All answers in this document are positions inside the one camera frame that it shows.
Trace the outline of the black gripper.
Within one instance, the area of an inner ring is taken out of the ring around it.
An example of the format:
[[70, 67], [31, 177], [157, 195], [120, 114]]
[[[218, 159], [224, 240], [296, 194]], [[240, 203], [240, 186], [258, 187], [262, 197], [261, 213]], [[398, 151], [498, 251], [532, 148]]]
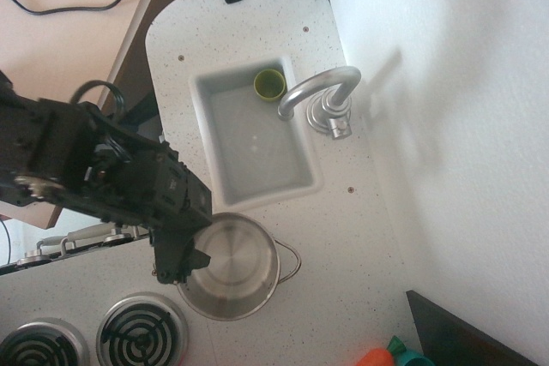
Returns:
[[210, 189], [166, 147], [135, 152], [101, 145], [92, 157], [85, 200], [104, 222], [148, 230], [161, 284], [184, 283], [211, 257], [195, 235], [212, 223]]

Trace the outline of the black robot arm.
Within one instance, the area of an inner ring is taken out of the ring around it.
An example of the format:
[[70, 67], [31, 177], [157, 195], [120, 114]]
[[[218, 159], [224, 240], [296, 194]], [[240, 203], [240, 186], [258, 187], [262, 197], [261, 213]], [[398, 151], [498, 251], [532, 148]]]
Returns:
[[148, 230], [157, 279], [184, 282], [208, 266], [195, 244], [212, 222], [210, 189], [165, 142], [125, 129], [124, 96], [104, 115], [83, 100], [89, 81], [69, 102], [19, 96], [1, 80], [1, 199], [24, 207], [44, 201], [115, 225]]

